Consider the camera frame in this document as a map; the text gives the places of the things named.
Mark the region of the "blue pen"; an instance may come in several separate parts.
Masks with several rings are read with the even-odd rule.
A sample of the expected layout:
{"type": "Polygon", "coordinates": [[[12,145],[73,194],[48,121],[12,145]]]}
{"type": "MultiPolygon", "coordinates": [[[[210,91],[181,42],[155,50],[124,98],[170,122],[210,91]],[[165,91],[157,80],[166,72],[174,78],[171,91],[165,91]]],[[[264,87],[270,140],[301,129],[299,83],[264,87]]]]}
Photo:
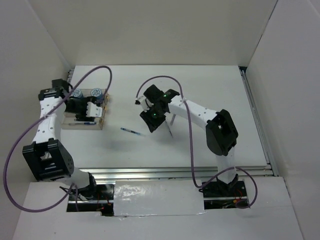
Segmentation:
{"type": "Polygon", "coordinates": [[[134,130],[131,130],[131,129],[127,129],[127,128],[124,128],[124,127],[121,127],[120,129],[121,129],[122,131],[131,133],[131,134],[135,134],[135,135],[138,135],[138,136],[143,136],[143,137],[146,136],[145,134],[143,134],[143,133],[141,133],[141,132],[137,132],[137,131],[134,131],[134,130]]]}
{"type": "Polygon", "coordinates": [[[97,123],[94,121],[89,121],[89,122],[74,122],[74,123],[68,123],[69,126],[76,126],[76,125],[88,125],[88,126],[93,126],[96,125],[97,123]]]}

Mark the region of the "blue slime jar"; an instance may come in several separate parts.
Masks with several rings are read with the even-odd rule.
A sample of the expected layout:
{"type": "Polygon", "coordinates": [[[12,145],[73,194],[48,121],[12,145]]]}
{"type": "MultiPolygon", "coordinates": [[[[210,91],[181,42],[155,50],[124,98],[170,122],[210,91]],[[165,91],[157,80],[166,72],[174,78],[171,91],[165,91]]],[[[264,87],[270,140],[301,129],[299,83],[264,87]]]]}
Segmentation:
{"type": "Polygon", "coordinates": [[[81,89],[76,88],[72,94],[70,95],[71,98],[77,98],[77,99],[82,99],[84,97],[83,92],[81,89]]]}
{"type": "Polygon", "coordinates": [[[92,97],[96,98],[96,102],[100,103],[104,99],[104,93],[100,88],[93,88],[90,92],[92,97]]]}

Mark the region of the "clear pen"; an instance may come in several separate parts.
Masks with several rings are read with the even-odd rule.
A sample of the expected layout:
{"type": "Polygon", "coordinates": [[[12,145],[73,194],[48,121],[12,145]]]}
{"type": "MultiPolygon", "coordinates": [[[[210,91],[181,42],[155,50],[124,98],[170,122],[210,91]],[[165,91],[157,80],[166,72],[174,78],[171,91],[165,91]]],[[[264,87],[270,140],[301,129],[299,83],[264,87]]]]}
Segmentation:
{"type": "Polygon", "coordinates": [[[170,125],[171,125],[171,126],[174,124],[175,118],[176,118],[176,115],[173,114],[173,115],[172,115],[172,118],[171,118],[171,121],[170,121],[170,125]]]}
{"type": "Polygon", "coordinates": [[[166,124],[166,127],[167,127],[168,131],[169,131],[170,136],[173,138],[173,133],[171,131],[169,123],[167,121],[165,121],[165,124],[166,124]]]}

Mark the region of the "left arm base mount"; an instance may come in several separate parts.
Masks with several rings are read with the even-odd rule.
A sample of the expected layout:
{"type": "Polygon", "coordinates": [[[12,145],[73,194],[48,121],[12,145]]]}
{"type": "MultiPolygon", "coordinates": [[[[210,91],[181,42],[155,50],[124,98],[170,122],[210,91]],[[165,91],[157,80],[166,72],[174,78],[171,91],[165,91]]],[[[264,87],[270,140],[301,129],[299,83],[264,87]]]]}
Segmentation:
{"type": "Polygon", "coordinates": [[[94,188],[73,189],[69,194],[66,211],[76,212],[97,212],[101,216],[114,216],[114,184],[97,184],[94,188]]]}

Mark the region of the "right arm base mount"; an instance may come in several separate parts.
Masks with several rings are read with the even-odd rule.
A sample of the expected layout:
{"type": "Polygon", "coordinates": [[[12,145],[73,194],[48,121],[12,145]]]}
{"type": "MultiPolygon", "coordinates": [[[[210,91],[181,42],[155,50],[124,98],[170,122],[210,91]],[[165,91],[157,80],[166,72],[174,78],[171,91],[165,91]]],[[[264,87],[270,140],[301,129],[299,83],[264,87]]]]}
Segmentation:
{"type": "Polygon", "coordinates": [[[203,195],[205,210],[247,208],[249,205],[247,190],[243,180],[238,181],[231,189],[223,189],[216,181],[205,188],[198,189],[203,195]]]}

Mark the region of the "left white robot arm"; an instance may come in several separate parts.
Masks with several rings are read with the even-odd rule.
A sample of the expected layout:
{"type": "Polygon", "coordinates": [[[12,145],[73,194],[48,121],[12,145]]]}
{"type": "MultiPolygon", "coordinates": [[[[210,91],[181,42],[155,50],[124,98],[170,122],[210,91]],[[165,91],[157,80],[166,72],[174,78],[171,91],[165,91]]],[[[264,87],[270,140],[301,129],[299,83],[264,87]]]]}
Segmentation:
{"type": "Polygon", "coordinates": [[[38,94],[40,118],[35,137],[22,148],[22,155],[39,182],[74,184],[85,200],[97,197],[99,187],[90,172],[75,167],[73,157],[61,143],[61,125],[65,113],[75,114],[81,120],[101,116],[102,108],[95,96],[64,98],[72,85],[63,79],[52,80],[52,86],[38,94]]]}

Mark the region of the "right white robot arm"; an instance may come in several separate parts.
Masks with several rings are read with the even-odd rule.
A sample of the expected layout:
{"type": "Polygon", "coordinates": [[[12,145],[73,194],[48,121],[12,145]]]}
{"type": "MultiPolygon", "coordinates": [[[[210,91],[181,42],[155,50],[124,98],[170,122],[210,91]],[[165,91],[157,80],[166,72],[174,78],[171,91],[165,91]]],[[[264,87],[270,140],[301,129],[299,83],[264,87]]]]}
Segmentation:
{"type": "Polygon", "coordinates": [[[215,111],[203,107],[187,100],[181,92],[173,89],[164,92],[154,84],[135,99],[135,104],[142,107],[140,117],[151,133],[166,121],[166,114],[186,119],[190,128],[195,124],[203,129],[206,145],[216,156],[216,180],[220,194],[230,196],[235,191],[239,177],[234,151],[239,133],[227,110],[215,111]]]}

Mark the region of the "blue pen bottom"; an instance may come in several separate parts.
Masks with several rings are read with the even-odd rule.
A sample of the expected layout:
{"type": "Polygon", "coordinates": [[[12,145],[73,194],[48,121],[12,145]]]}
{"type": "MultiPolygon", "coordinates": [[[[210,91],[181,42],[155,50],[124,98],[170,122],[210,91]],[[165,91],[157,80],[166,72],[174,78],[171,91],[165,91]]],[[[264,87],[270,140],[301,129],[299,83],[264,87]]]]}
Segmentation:
{"type": "Polygon", "coordinates": [[[143,137],[146,136],[145,134],[143,134],[143,133],[141,133],[141,132],[137,132],[137,131],[134,131],[134,130],[131,130],[131,129],[127,129],[127,128],[124,128],[124,127],[121,127],[120,129],[121,129],[122,131],[131,133],[131,134],[135,134],[135,135],[138,135],[138,136],[143,136],[143,137]]]}

